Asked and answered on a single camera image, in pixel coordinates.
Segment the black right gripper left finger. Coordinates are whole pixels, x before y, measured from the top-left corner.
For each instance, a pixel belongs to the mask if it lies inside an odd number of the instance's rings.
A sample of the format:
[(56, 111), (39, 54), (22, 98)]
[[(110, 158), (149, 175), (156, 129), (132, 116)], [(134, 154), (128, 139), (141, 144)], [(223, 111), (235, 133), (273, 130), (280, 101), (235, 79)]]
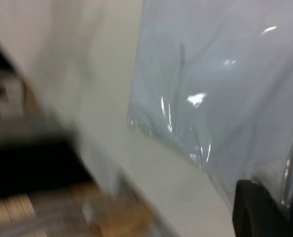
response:
[(236, 184), (232, 222), (237, 237), (291, 237), (292, 227), (267, 190), (251, 180)]

